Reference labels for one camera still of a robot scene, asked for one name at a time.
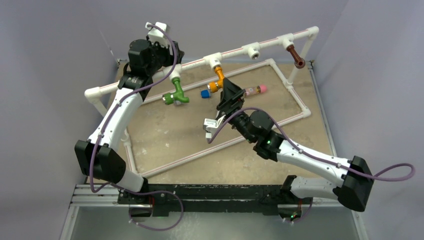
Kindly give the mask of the orange water faucet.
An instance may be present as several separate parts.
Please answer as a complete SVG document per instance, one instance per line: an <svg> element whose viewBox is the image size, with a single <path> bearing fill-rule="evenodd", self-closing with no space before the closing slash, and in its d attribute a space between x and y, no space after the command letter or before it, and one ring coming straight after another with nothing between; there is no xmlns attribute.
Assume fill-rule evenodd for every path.
<svg viewBox="0 0 424 240"><path fill-rule="evenodd" d="M217 65L213 68L215 74L218 79L216 81L209 82L207 84L207 88L211 93L216 93L219 89L223 87L223 81L225 79L225 75L223 73L222 67Z"/></svg>

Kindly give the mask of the white PVC pipe frame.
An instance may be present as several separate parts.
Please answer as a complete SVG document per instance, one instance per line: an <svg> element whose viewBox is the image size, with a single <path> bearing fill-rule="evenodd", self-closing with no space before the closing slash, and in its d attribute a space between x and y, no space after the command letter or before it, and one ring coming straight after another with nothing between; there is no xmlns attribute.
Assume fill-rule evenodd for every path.
<svg viewBox="0 0 424 240"><path fill-rule="evenodd" d="M177 65L173 65L172 67L165 67L163 70L160 70L158 73L156 73L153 77L154 78L168 77L170 80L172 80L175 77L178 77L181 79L180 74L183 71L195 69L195 68L206 66L206 65L209 65L211 69L214 70L215 66L221 66L222 60L236 57L236 56L241 56L241 55L248 55L251 59L254 60L260 55L261 49L272 47L272 46L279 46L279 45L283 46L285 49L289 45L294 45L295 50L300 55L300 57L304 58L307 55L318 33L319 33L319 28L317 26L312 26L299 32L284 34L284 35L275 37L273 39L265 40L262 42L253 42L253 43L244 45L242 47L239 47L237 49L229 50L226 52L213 53L188 63L177 64ZM277 66L277 63L274 61L274 59L269 58L264 61L251 64L246 67L242 67L242 68L230 71L228 73L223 73L223 74L224 76L227 76L227 77L233 77L233 76L246 73L248 71L252 71L257 68L261 68L265 66L270 66L275 71L275 73L280 78L286 90L291 94L291 96L293 97L293 99L296 101L297 105L301 109L300 113L279 121L278 125L284 126L286 124L295 122L297 120L309 117L311 115L310 109L305 105L305 103L303 102L303 100L300 98L298 93L295 91L295 88L293 87L294 78L296 77L299 71L298 68L294 67L290 76L285 77L284 74L279 69L279 67ZM181 86L181 87L183 91L188 91L197 87L201 87L202 85L208 85L208 83L214 82L217 80L218 80L218 77L216 76L216 77L211 77L211 78L201 80L195 83L191 83L186 86ZM117 90L118 90L118 84L112 83L102 87L89 88L84 92L84 95L87 98L87 100L95 106L95 108L99 111L99 113L103 117L105 117L107 111L110 109L111 105L113 104L113 101L115 100L115 95ZM148 97L147 99L144 100L144 102L141 105L155 102L155 101L158 101L159 99L162 99L160 95ZM126 149L126 155L130 164L130 170L135 172L136 171L135 160L134 160L134 155L132 153L131 140L130 140L130 135L128 133L127 128L124 130L124 133L120 139L120 142L123 142L123 145Z"/></svg>

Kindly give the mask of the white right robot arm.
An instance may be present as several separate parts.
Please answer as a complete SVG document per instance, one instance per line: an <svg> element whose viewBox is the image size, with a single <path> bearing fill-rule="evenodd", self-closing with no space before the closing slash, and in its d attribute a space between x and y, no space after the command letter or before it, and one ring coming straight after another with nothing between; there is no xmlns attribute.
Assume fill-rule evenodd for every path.
<svg viewBox="0 0 424 240"><path fill-rule="evenodd" d="M344 207L364 212L374 185L372 173L365 159L335 157L302 146L286 134L273 130L276 121L264 110L252 107L247 114L243 107L246 91L225 78L220 102L216 109L225 124L230 124L265 160L286 163L308 170L328 180L334 186L330 198Z"/></svg>

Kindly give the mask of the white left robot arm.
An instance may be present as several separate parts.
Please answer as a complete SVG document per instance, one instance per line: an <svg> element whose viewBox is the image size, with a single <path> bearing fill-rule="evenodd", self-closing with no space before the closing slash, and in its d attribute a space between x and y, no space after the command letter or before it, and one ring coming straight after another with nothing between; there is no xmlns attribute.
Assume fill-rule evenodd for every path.
<svg viewBox="0 0 424 240"><path fill-rule="evenodd" d="M154 74L162 67L180 64L184 57L176 41L168 46L149 39L130 43L129 61L118 82L115 99L97 129L74 146L81 172L130 191L129 197L138 205L146 203L149 191L146 179L127 169L118 154L119 142L136 110L146 99Z"/></svg>

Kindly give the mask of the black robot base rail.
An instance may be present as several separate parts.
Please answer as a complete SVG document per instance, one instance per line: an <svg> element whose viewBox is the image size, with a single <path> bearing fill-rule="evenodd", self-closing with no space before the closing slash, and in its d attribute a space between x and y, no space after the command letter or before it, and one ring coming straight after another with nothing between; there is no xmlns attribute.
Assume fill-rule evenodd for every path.
<svg viewBox="0 0 424 240"><path fill-rule="evenodd" d="M289 218L302 214L302 207L311 197L298 198L283 185L248 184L153 184L141 196L123 191L118 196L121 205L146 205L153 216L167 217L171 212L185 213L260 213L264 216Z"/></svg>

